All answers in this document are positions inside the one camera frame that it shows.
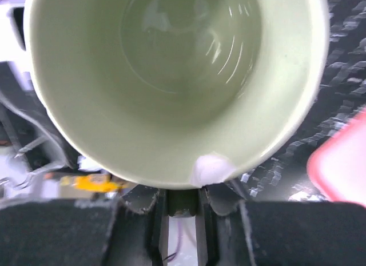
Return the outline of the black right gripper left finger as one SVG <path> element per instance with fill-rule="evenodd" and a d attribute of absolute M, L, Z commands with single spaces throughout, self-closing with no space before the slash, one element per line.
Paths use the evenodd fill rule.
<path fill-rule="evenodd" d="M 2 265 L 159 265 L 159 191 L 1 201 Z"/>

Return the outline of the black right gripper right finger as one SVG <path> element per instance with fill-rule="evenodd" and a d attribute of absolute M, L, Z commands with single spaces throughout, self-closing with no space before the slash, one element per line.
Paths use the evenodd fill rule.
<path fill-rule="evenodd" d="M 365 208 L 253 201 L 235 183 L 204 189 L 206 265 L 364 265 Z"/>

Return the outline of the pale green mug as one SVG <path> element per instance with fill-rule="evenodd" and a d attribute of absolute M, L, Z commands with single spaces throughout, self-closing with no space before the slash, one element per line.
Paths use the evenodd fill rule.
<path fill-rule="evenodd" d="M 26 0 L 35 92 L 82 155 L 163 189 L 223 182 L 308 114 L 327 0 Z"/>

